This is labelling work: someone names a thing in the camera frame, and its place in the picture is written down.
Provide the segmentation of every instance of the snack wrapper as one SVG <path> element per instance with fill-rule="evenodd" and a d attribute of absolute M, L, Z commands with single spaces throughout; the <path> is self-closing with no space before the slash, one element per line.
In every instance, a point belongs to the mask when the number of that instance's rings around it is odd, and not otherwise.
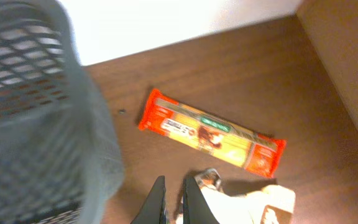
<path fill-rule="evenodd" d="M 286 145 L 152 90 L 139 129 L 149 129 L 264 177 L 273 177 Z"/>

